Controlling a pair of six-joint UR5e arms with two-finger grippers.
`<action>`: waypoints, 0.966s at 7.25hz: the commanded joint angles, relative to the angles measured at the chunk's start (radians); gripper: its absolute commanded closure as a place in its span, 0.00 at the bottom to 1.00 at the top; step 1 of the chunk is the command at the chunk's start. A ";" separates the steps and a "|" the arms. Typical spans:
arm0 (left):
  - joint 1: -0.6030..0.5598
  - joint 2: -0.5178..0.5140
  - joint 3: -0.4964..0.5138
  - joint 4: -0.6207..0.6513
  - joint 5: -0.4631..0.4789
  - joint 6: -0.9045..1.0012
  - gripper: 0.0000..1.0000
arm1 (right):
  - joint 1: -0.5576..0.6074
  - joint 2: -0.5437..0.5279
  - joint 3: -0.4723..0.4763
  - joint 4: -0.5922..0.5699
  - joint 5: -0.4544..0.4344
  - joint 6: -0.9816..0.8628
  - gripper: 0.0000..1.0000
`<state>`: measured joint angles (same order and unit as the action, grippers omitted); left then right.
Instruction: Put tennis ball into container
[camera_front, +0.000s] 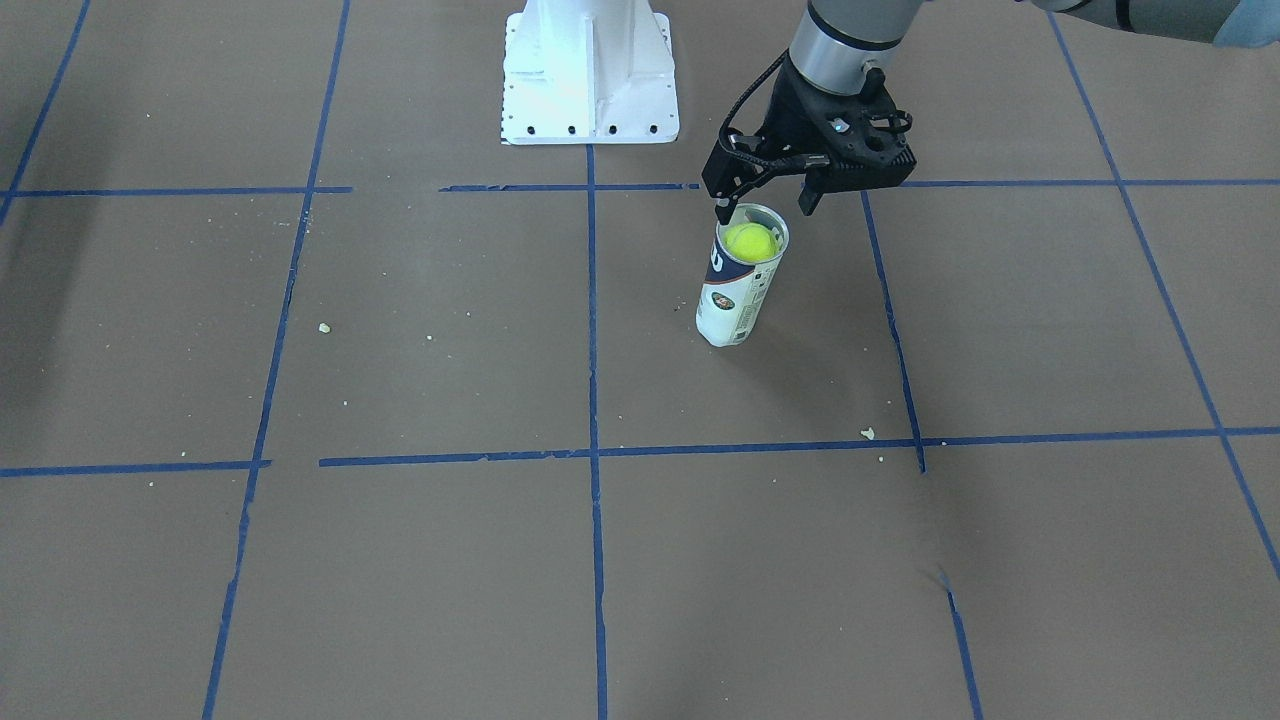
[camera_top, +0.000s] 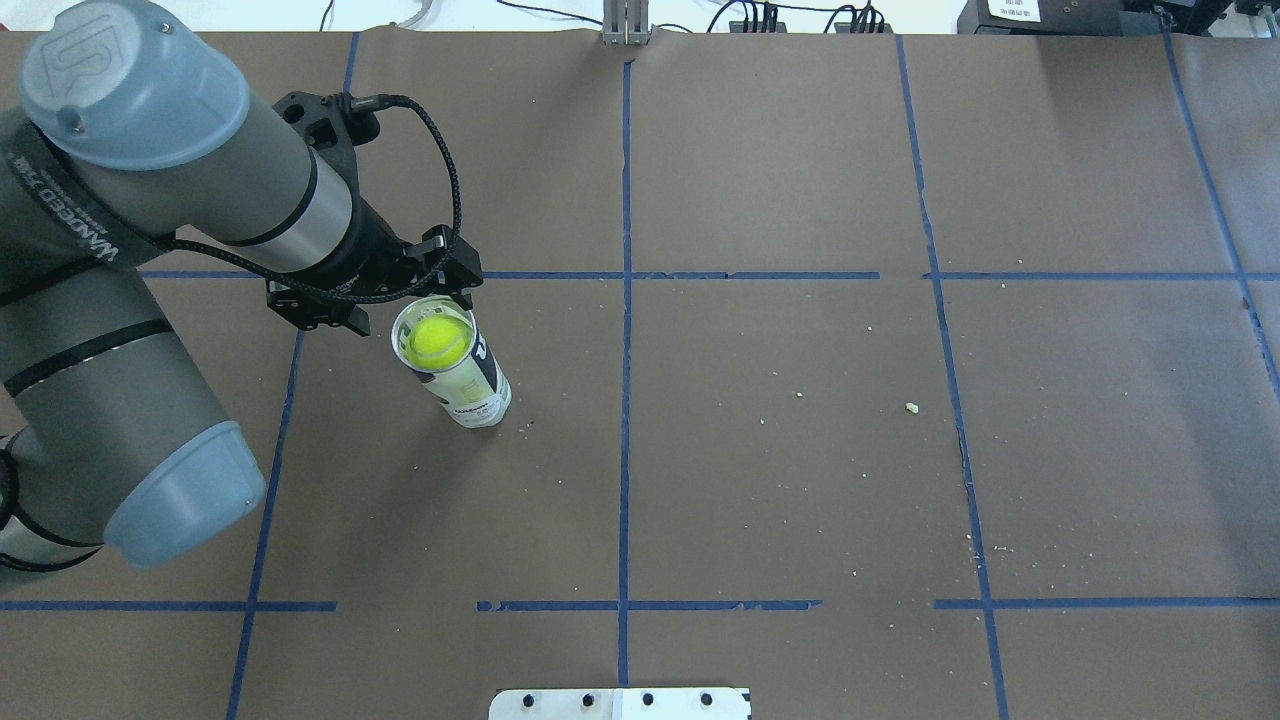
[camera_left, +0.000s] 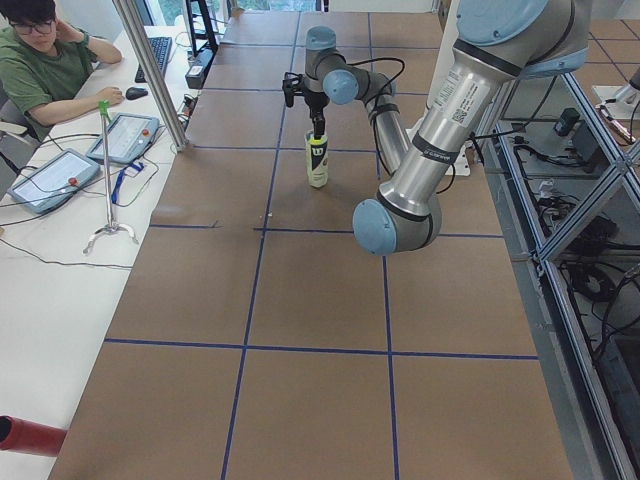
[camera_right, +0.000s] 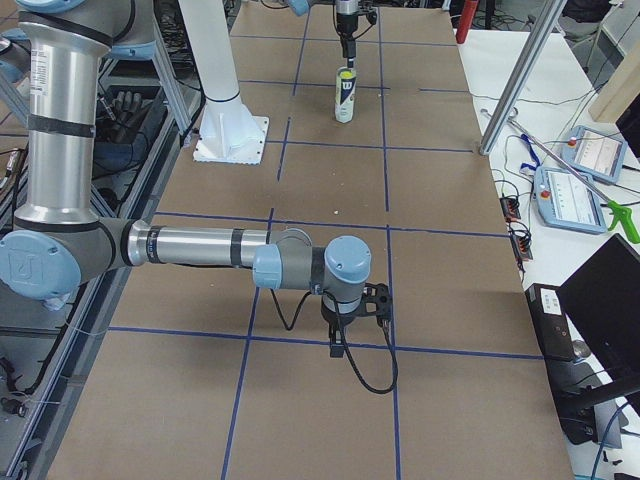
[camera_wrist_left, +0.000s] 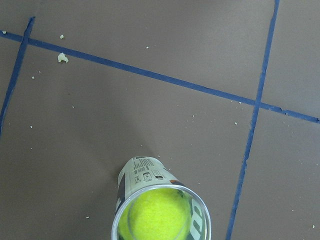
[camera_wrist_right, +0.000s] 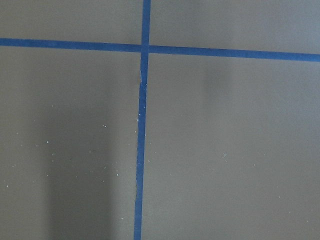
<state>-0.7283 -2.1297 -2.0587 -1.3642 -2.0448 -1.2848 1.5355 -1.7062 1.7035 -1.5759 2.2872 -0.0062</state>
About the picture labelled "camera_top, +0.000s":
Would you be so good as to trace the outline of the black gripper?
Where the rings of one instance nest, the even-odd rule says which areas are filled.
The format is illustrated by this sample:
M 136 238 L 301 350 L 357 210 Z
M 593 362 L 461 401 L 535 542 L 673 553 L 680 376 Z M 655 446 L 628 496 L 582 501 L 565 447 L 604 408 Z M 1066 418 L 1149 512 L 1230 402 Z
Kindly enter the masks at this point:
M 268 307 L 297 331 L 346 328 L 360 337 L 371 334 L 362 310 L 369 304 L 443 296 L 462 309 L 474 309 L 471 291 L 484 283 L 483 261 L 461 233 L 434 225 L 412 245 L 401 240 L 358 192 L 355 150 L 379 136 L 376 114 L 390 108 L 411 110 L 439 142 L 442 132 L 428 111 L 411 97 L 387 94 L 291 94 L 274 108 L 315 151 L 316 168 L 335 176 L 334 181 L 317 176 L 308 209 L 291 234 L 316 225 L 320 210 L 348 211 L 339 215 L 343 234 L 333 250 L 301 270 L 275 272 L 268 279 Z

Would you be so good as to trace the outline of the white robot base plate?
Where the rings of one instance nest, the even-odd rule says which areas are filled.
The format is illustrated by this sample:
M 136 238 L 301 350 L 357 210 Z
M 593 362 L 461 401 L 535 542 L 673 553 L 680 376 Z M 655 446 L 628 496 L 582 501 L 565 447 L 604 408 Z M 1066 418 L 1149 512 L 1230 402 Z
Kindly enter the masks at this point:
M 751 719 L 750 692 L 732 687 L 508 689 L 489 719 Z

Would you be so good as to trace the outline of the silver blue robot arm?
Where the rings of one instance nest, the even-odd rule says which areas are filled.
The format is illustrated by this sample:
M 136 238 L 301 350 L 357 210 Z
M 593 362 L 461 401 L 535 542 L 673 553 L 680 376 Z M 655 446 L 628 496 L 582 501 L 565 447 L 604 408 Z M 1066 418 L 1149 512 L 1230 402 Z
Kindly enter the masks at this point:
M 369 334 L 365 307 L 483 283 L 442 132 L 403 95 L 265 102 L 239 67 L 151 1 L 82 1 L 27 49 L 3 113 L 3 589 L 111 547 L 154 568 L 251 514 L 268 484 L 140 274 L 168 252 L 262 278 L 298 331 Z M 355 150 L 413 111 L 452 219 L 399 238 Z

